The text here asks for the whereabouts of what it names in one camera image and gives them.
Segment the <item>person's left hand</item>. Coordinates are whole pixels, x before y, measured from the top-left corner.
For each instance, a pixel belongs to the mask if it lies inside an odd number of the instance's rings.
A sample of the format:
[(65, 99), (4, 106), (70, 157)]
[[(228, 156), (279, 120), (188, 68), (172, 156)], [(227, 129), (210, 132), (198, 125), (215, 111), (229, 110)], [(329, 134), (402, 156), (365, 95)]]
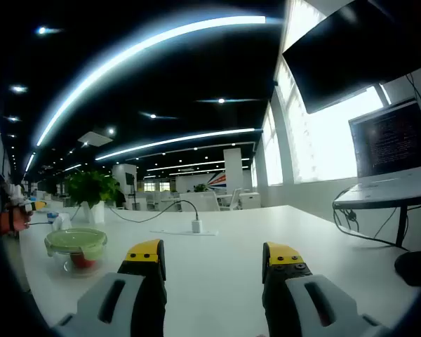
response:
[(21, 207), (13, 207), (0, 213), (0, 235), (20, 232), (29, 227), (33, 212), (26, 212)]

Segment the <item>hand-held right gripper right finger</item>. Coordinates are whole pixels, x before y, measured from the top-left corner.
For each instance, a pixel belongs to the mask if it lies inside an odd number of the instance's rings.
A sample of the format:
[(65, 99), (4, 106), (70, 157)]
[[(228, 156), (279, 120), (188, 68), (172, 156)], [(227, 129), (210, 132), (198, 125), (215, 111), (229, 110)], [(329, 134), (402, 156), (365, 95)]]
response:
[(311, 273), (298, 251), (265, 242), (262, 305), (270, 336), (388, 336), (360, 315), (356, 301), (323, 275)]

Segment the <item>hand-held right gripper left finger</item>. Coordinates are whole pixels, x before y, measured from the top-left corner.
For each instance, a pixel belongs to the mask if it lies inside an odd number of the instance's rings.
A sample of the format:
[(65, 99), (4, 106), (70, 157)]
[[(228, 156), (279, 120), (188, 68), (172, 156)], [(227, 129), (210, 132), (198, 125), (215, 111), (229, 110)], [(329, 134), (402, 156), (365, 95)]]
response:
[(56, 336), (163, 336), (167, 293), (163, 240), (133, 246), (54, 326)]

